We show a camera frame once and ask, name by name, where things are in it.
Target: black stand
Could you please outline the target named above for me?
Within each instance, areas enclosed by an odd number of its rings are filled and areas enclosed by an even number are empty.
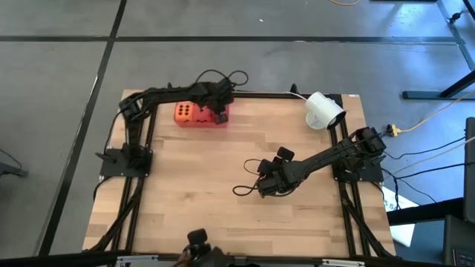
[[[423,99],[423,100],[454,100],[463,96],[465,93],[460,93],[475,82],[475,70],[472,70],[467,76],[461,78],[458,82],[451,85],[442,92],[436,91],[404,91],[402,92],[403,99]],[[473,96],[465,97],[463,100],[475,100],[475,93]]]
[[[18,177],[26,177],[28,175],[28,172],[22,170],[21,168],[13,167],[12,165],[0,162],[0,176],[2,174],[13,174]]]

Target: white cable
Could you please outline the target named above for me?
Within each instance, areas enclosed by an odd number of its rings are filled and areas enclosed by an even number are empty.
[[[443,152],[441,152],[441,153],[439,153],[439,154],[437,154],[437,155],[435,155],[435,156],[431,156],[431,157],[429,157],[429,158],[427,158],[427,159],[419,160],[418,162],[415,162],[415,163],[410,164],[410,165],[408,165],[408,166],[406,166],[406,167],[403,167],[403,168],[399,169],[398,171],[393,172],[393,175],[396,175],[398,172],[403,171],[403,170],[405,170],[405,169],[407,169],[407,168],[409,168],[409,167],[412,167],[412,166],[414,166],[414,165],[417,165],[417,164],[419,164],[419,163],[422,163],[422,162],[424,162],[424,161],[428,161],[428,160],[430,160],[430,159],[435,159],[435,158],[437,158],[438,156],[441,156],[441,155],[443,155],[443,154],[446,154],[446,153],[448,153],[448,152],[454,150],[455,148],[458,148],[459,146],[465,145],[466,143],[468,143],[468,142],[470,142],[470,141],[472,141],[472,140],[474,140],[474,139],[475,139],[475,136],[472,137],[472,138],[470,138],[469,140],[463,142],[462,144],[456,145],[456,146],[454,146],[453,148],[448,149],[448,150],[446,150],[446,151],[443,151]]]
[[[290,93],[290,94],[292,94],[292,95],[294,95],[294,96],[297,96],[297,97],[302,98],[302,99],[305,100],[305,101],[307,100],[305,97],[299,95],[298,93],[292,93],[292,92],[284,92],[284,93]]]

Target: wire bundle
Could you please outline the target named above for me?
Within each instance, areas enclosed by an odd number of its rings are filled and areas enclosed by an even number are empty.
[[[440,146],[440,147],[438,147],[438,148],[433,148],[433,149],[429,149],[429,150],[421,151],[421,152],[416,152],[416,153],[405,153],[405,154],[402,154],[402,155],[399,156],[399,157],[391,156],[391,155],[390,155],[389,153],[387,153],[387,152],[384,152],[384,153],[385,153],[386,155],[388,155],[389,157],[391,157],[392,159],[401,159],[403,156],[407,156],[407,155],[418,155],[418,154],[423,154],[423,153],[427,153],[427,152],[431,152],[431,151],[436,151],[436,150],[439,150],[439,149],[441,149],[441,148],[445,148],[445,147],[447,147],[447,146],[449,146],[449,145],[452,145],[453,143],[458,142],[458,141],[461,141],[461,140],[463,140],[463,139],[464,139],[464,137],[462,137],[462,138],[460,138],[460,139],[457,139],[457,140],[455,140],[455,141],[449,142],[449,143],[447,143],[447,144],[445,144],[445,145],[442,145],[442,146]],[[429,197],[434,203],[437,203],[437,201],[436,201],[431,195],[429,195],[429,194],[427,194],[427,193],[425,193],[425,192],[422,192],[422,191],[420,191],[420,190],[414,188],[414,187],[413,187],[412,185],[410,185],[408,182],[404,181],[404,179],[409,178],[409,177],[414,177],[414,176],[419,175],[419,174],[425,174],[425,173],[431,172],[431,171],[439,171],[439,170],[444,170],[444,169],[447,169],[447,168],[454,168],[454,167],[458,167],[458,166],[471,165],[471,164],[475,164],[475,162],[465,162],[465,163],[447,165],[447,166],[443,166],[443,167],[439,167],[439,168],[432,168],[432,169],[428,169],[428,170],[425,170],[425,171],[420,171],[420,172],[417,172],[417,173],[414,173],[414,174],[408,174],[408,175],[405,175],[405,176],[403,176],[403,177],[397,177],[397,176],[395,176],[394,174],[397,174],[398,172],[403,171],[403,170],[405,170],[405,169],[407,169],[407,168],[409,168],[409,167],[412,167],[412,166],[414,166],[414,165],[417,165],[417,164],[419,164],[419,163],[428,161],[428,160],[430,160],[430,159],[435,159],[435,158],[437,158],[438,156],[441,156],[441,155],[443,155],[443,154],[446,154],[446,153],[448,153],[448,152],[450,152],[450,151],[452,151],[452,150],[454,150],[454,149],[456,149],[456,148],[458,148],[458,147],[460,147],[460,146],[462,146],[462,145],[465,145],[465,144],[471,142],[471,141],[474,140],[474,139],[475,139],[475,137],[472,137],[472,138],[468,139],[467,141],[465,141],[465,142],[463,142],[463,143],[461,143],[461,144],[456,145],[456,146],[453,147],[453,148],[447,149],[446,151],[443,151],[443,152],[441,152],[441,153],[439,153],[439,154],[437,154],[437,155],[428,157],[427,159],[419,160],[418,162],[415,162],[415,163],[412,163],[412,164],[410,164],[410,165],[408,165],[408,166],[405,166],[405,167],[403,167],[403,168],[401,168],[401,169],[395,171],[394,173],[391,173],[390,171],[388,171],[388,170],[382,168],[383,172],[385,172],[386,174],[388,174],[388,176],[385,177],[384,179],[387,179],[388,177],[392,177],[392,178],[393,178],[394,185],[395,185],[394,188],[395,188],[396,210],[401,208],[401,207],[399,206],[399,185],[398,185],[398,181],[401,181],[401,182],[405,183],[407,186],[409,186],[410,188],[412,188],[414,191],[416,191],[416,192],[418,192],[418,193],[420,193],[420,194],[423,194],[423,195],[425,195],[426,197]]]

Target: black cable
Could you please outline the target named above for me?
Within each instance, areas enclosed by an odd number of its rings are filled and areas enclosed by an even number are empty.
[[[391,175],[393,177],[393,181],[394,181],[394,199],[396,200],[396,207],[394,208],[394,210],[399,210],[401,209],[401,206],[399,205],[399,186],[398,186],[398,180],[397,180],[397,177],[395,177],[392,173],[390,173],[388,170],[386,170],[385,168],[381,168],[383,170],[383,172]]]
[[[116,120],[117,120],[117,117],[122,113],[122,111],[119,111],[115,116],[114,116],[114,119],[112,119],[112,125],[111,127],[109,128],[109,133],[107,135],[107,140],[105,140],[105,144],[104,144],[104,155],[105,155],[105,151],[107,150],[107,146],[109,144],[109,141],[111,140],[111,135],[112,135],[112,130],[114,129],[114,124],[116,123]]]
[[[379,189],[379,190],[380,190],[381,194],[383,195],[383,201],[384,201],[384,192],[383,192],[383,188],[381,188],[381,187],[378,185],[378,183],[376,183],[376,182],[371,182],[371,184],[372,184],[372,185],[374,185],[374,186],[376,186],[376,187],[377,187],[377,189]]]
[[[10,155],[8,152],[4,151],[1,148],[0,148],[0,152],[7,155],[8,157],[10,157],[16,164],[18,164],[19,170],[16,172],[16,174],[19,174],[23,170],[23,165],[20,163],[20,161],[16,160],[15,157],[13,157],[12,155]]]
[[[99,189],[99,187],[101,186],[101,184],[103,184],[104,182],[107,182],[109,179],[110,179],[110,177],[104,177],[104,179],[102,179],[102,181],[100,181],[100,182],[96,185],[96,187],[94,188],[93,196],[92,196],[93,202],[96,200],[97,190]]]
[[[109,242],[112,240],[112,237],[117,233],[120,229],[121,225],[123,224],[125,218],[127,218],[128,214],[135,207],[138,203],[138,199],[142,196],[142,192],[140,188],[143,187],[143,179],[139,179],[137,181],[137,186],[135,187],[134,193],[132,194],[131,198],[125,205],[124,209],[121,213],[117,215],[116,220],[112,223],[111,227],[107,230],[107,232],[101,237],[99,242],[91,248],[92,251],[104,251],[106,249]]]
[[[432,198],[429,194],[424,193],[424,192],[422,192],[422,191],[420,191],[420,190],[418,190],[418,189],[415,189],[412,185],[409,184],[409,182],[406,182],[406,181],[404,181],[404,180],[401,180],[401,182],[405,183],[407,186],[409,186],[410,188],[412,188],[412,189],[413,189],[414,191],[416,191],[417,193],[423,194],[423,195],[427,196],[427,197],[430,198],[434,203],[438,203],[438,202],[437,202],[434,198]]]
[[[248,163],[248,162],[250,162],[250,161],[259,161],[259,162],[261,162],[262,160],[261,160],[261,159],[246,159],[246,160],[244,161],[244,164],[243,164],[244,170],[246,170],[248,173],[254,174],[254,175],[259,175],[258,173],[252,172],[252,171],[250,171],[250,170],[248,170],[248,169],[246,168],[246,163]]]
[[[243,164],[244,170],[246,170],[246,171],[247,171],[248,173],[250,173],[250,174],[254,174],[254,175],[258,175],[258,176],[259,176],[259,174],[254,173],[254,172],[252,172],[252,171],[250,171],[250,170],[248,170],[248,169],[246,168],[246,163],[248,163],[248,162],[250,162],[250,161],[259,161],[259,162],[261,162],[262,160],[260,160],[260,159],[246,159],[246,160],[244,161],[244,164]],[[236,196],[239,196],[239,197],[247,196],[247,195],[249,195],[250,193],[252,193],[254,190],[257,190],[257,189],[258,189],[257,185],[258,185],[258,182],[259,182],[260,179],[261,179],[261,177],[257,178],[257,179],[255,180],[253,186],[248,186],[248,185],[236,185],[234,188],[232,188],[232,193],[235,194]],[[238,188],[245,188],[245,189],[248,189],[249,191],[246,192],[246,193],[244,193],[244,194],[237,193],[237,192],[236,192],[236,189],[238,189]]]
[[[249,75],[247,75],[247,73],[246,73],[245,71],[243,71],[243,70],[235,70],[235,71],[231,72],[231,73],[228,75],[228,77],[227,77],[228,80],[231,80],[231,76],[232,76],[233,74],[236,74],[236,73],[242,73],[242,74],[244,74],[244,76],[246,77],[246,81],[241,82],[241,83],[236,83],[236,82],[235,82],[235,83],[233,83],[234,86],[245,85],[245,84],[249,81]]]
[[[431,172],[431,171],[439,171],[439,170],[444,170],[446,168],[466,166],[466,165],[471,165],[471,164],[475,164],[475,162],[466,162],[466,163],[459,163],[459,164],[454,164],[454,165],[449,165],[449,166],[444,166],[444,167],[439,167],[439,168],[433,168],[433,169],[429,169],[429,170],[425,170],[425,171],[420,171],[420,172],[417,172],[417,173],[414,173],[414,174],[409,174],[409,175],[406,175],[406,176],[403,176],[403,177],[397,177],[397,179],[405,179],[405,178],[413,177],[415,175],[424,174],[424,173]]]
[[[457,140],[455,140],[455,141],[449,142],[449,143],[447,143],[447,144],[445,144],[445,145],[443,145],[443,146],[441,146],[441,147],[438,147],[438,148],[433,148],[433,149],[429,149],[429,150],[426,150],[426,151],[415,152],[415,153],[404,153],[404,154],[402,154],[401,156],[398,156],[398,157],[391,156],[391,155],[389,155],[389,153],[386,152],[386,151],[383,151],[383,152],[384,152],[386,155],[388,155],[391,159],[401,159],[403,156],[407,156],[407,155],[419,155],[419,154],[423,154],[423,153],[427,153],[427,152],[431,152],[431,151],[436,151],[436,150],[439,150],[439,149],[441,149],[441,148],[445,148],[445,147],[448,146],[448,145],[452,145],[453,143],[458,142],[458,141],[463,140],[463,139],[465,139],[465,137],[462,137],[462,138],[457,139]]]
[[[196,78],[196,80],[194,81],[194,83],[193,83],[192,85],[190,85],[189,87],[191,88],[191,87],[193,87],[194,85],[196,85],[196,84],[200,81],[201,77],[203,77],[203,75],[207,74],[208,72],[214,72],[214,73],[217,73],[217,74],[221,75],[221,76],[222,76],[223,78],[225,78],[225,79],[229,79],[229,76],[224,75],[224,73],[220,72],[219,70],[209,69],[209,70],[203,71],[200,75],[198,75],[198,77]]]

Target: yellow cable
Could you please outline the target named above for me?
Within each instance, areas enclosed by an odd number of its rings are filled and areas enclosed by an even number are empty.
[[[337,2],[337,1],[335,1],[335,0],[328,0],[328,1],[331,1],[333,4],[337,4],[337,5],[342,5],[342,6],[345,6],[345,7],[349,7],[349,6],[358,4],[361,0],[356,0],[356,2],[353,2],[353,3],[340,3],[340,2]]]
[[[437,115],[438,113],[440,113],[440,112],[443,111],[444,109],[450,107],[451,105],[457,103],[458,101],[464,99],[465,97],[471,95],[472,93],[475,93],[475,90],[472,90],[471,92],[466,93],[465,95],[461,96],[460,98],[453,100],[452,103],[450,103],[449,105],[447,105],[447,106],[445,106],[445,107],[439,109],[438,111],[432,113],[429,117],[425,118],[425,119],[422,120],[420,123],[414,125],[412,128],[409,128],[409,129],[407,129],[407,130],[401,130],[401,129],[396,128],[397,133],[407,133],[408,131],[412,131],[412,130],[416,129],[417,127],[419,127],[420,125],[422,125],[423,123],[425,123],[426,121],[428,121],[428,120],[429,120],[430,118],[432,118],[433,116]]]

